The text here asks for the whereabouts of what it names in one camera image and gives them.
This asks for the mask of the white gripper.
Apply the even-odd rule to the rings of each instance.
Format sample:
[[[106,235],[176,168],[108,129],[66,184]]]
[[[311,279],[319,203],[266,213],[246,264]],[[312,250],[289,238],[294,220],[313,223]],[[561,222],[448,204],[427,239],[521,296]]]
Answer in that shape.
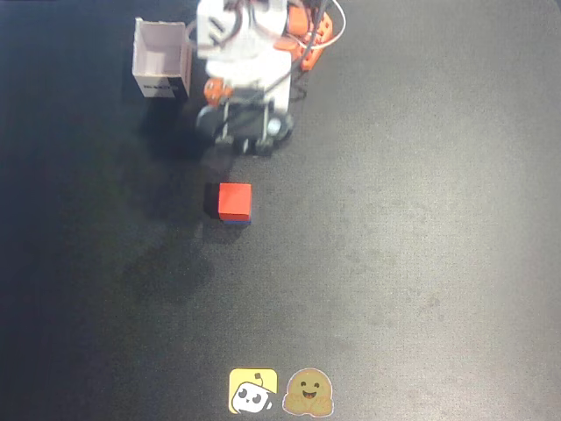
[[[207,60],[206,81],[203,94],[209,105],[219,105],[233,95],[234,89],[255,88],[265,91],[265,99],[273,100],[276,111],[287,111],[290,98],[291,75],[274,89],[268,90],[292,67],[292,54],[288,51],[268,49],[250,59],[235,61]]]

